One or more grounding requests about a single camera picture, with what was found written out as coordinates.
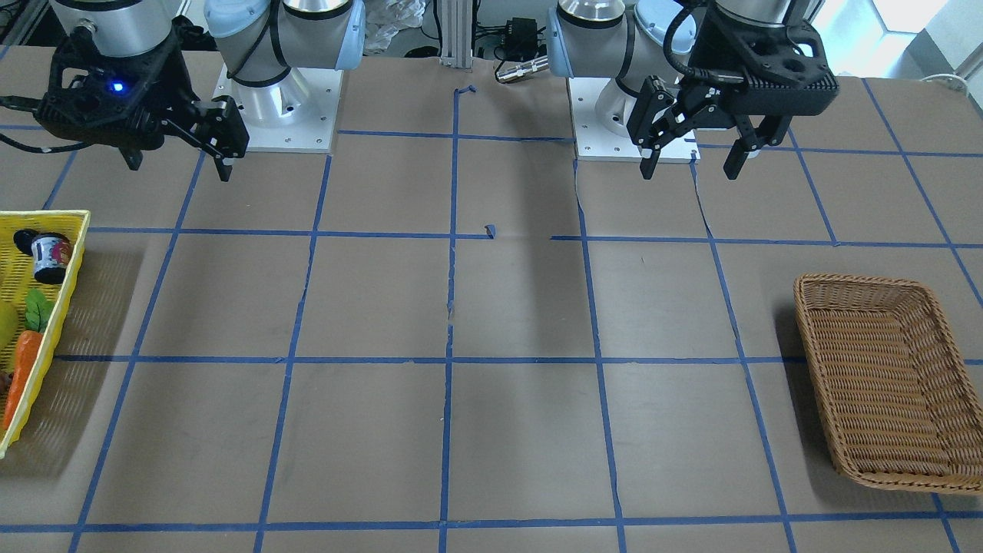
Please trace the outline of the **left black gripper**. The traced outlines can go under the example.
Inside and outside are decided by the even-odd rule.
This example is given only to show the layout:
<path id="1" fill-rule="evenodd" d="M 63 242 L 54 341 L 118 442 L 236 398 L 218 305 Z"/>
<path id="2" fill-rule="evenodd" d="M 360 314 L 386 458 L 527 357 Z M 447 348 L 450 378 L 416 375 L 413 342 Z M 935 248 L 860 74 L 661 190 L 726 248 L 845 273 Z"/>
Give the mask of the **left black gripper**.
<path id="1" fill-rule="evenodd" d="M 814 8 L 708 8 L 687 67 L 715 81 L 685 77 L 677 95 L 654 75 L 645 78 L 626 129 L 640 148 L 643 179 L 653 178 L 661 151 L 697 129 L 733 126 L 740 133 L 724 161 L 736 180 L 751 157 L 779 146 L 793 117 L 816 116 L 838 97 Z M 764 117 L 754 126 L 750 117 Z"/>

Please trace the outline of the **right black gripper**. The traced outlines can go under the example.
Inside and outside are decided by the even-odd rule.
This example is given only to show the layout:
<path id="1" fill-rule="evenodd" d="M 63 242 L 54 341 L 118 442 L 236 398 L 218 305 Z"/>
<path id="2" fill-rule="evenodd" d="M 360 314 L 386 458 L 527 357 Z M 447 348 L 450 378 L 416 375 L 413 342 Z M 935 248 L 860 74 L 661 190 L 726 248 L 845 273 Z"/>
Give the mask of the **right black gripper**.
<path id="1" fill-rule="evenodd" d="M 201 38 L 201 27 L 183 15 L 163 18 L 157 28 L 134 29 L 137 52 L 109 54 L 101 31 L 112 29 L 94 15 L 77 18 L 51 60 L 47 91 L 35 108 L 35 121 L 55 137 L 116 148 L 136 171 L 144 151 L 175 136 L 203 151 L 220 181 L 229 182 L 250 136 L 232 97 L 202 101 L 195 93 L 182 54 L 185 41 Z"/>

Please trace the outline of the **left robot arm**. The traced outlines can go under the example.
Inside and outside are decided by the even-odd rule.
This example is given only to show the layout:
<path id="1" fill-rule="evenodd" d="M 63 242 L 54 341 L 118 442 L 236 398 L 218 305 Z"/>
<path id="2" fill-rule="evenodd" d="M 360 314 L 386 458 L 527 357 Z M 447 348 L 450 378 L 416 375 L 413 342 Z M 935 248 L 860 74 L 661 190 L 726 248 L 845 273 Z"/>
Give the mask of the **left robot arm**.
<path id="1" fill-rule="evenodd" d="M 550 13 L 551 73 L 608 78 L 628 98 L 615 116 L 650 179 L 661 151 L 698 129 L 737 130 L 723 172 L 779 146 L 791 121 L 838 97 L 814 1 L 559 1 Z"/>

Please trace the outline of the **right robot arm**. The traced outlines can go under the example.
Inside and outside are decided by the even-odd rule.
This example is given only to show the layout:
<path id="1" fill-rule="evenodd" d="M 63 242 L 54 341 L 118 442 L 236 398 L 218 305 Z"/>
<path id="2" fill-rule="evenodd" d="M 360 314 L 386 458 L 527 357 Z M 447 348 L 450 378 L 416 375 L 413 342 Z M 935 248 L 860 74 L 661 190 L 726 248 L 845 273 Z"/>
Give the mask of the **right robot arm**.
<path id="1" fill-rule="evenodd" d="M 302 70 L 352 70 L 365 41 L 362 1 L 207 1 L 207 29 L 163 1 L 53 1 L 66 31 L 39 99 L 2 99 L 76 148 L 116 148 L 136 171 L 165 137 L 199 148 L 228 181 L 250 128 L 312 110 Z M 211 38 L 234 90 L 193 90 L 182 48 Z"/>

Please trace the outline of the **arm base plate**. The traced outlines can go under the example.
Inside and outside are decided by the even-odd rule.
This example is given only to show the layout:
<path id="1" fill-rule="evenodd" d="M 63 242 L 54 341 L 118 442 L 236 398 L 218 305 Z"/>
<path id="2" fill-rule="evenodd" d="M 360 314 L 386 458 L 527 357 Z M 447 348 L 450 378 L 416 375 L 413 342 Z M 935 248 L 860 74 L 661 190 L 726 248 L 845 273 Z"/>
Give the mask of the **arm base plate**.
<path id="1" fill-rule="evenodd" d="M 642 151 L 627 130 L 635 98 L 614 78 L 569 78 L 568 95 L 577 160 L 642 161 Z"/>
<path id="2" fill-rule="evenodd" d="M 330 154 L 344 77 L 344 71 L 293 68 L 280 83 L 250 88 L 228 78 L 223 66 L 214 95 L 229 95 L 240 106 L 249 153 Z"/>

